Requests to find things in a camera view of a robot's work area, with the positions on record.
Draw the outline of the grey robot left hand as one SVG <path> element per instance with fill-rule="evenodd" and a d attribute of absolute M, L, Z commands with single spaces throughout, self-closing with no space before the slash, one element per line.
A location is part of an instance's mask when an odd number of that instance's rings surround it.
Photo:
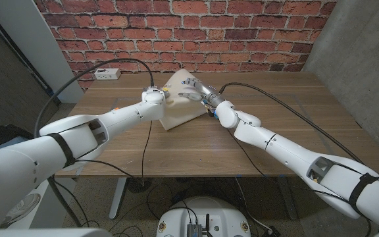
<path fill-rule="evenodd" d="M 158 88 L 157 86 L 148 86 L 148 87 L 143 88 L 141 99 L 144 100 L 150 92 L 154 92 L 154 91 L 161 92 L 164 95 L 165 99 L 167 99 L 170 96 L 170 92 L 168 88 L 164 88 L 164 87 Z"/>

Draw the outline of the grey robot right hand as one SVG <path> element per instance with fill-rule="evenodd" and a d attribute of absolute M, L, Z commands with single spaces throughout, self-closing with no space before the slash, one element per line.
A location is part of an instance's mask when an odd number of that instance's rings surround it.
<path fill-rule="evenodd" d="M 182 81 L 182 84 L 193 86 L 195 92 L 180 92 L 178 93 L 180 97 L 200 101 L 213 108 L 216 108 L 220 103 L 225 101 L 213 87 L 204 85 L 204 83 L 197 78 L 186 78 Z"/>

